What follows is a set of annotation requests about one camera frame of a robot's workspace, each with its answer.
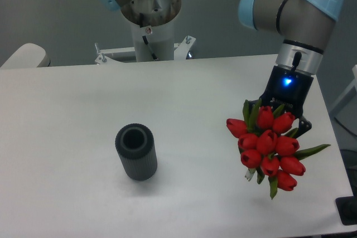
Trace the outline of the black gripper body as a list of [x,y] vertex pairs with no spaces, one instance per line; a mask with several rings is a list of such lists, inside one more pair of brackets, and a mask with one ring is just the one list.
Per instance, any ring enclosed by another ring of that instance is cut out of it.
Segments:
[[261,95],[263,106],[284,104],[286,111],[296,118],[303,115],[303,105],[313,82],[313,77],[300,72],[274,66],[266,89]]

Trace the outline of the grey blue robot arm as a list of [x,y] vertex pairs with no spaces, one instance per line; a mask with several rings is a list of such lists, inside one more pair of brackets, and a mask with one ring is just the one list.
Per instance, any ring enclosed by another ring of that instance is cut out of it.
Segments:
[[[137,61],[184,60],[194,43],[186,37],[175,47],[173,21],[181,0],[100,0],[121,11],[130,23]],[[240,23],[254,30],[274,31],[283,44],[259,102],[275,113],[298,119],[297,136],[309,131],[303,105],[317,73],[344,0],[240,0]]]

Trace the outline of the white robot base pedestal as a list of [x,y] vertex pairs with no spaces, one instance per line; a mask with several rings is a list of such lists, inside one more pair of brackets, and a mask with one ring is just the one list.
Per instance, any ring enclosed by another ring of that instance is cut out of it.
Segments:
[[196,38],[187,35],[181,43],[174,43],[175,19],[180,10],[181,0],[131,0],[120,12],[130,25],[133,47],[99,53],[121,62],[132,53],[137,62],[191,59]]

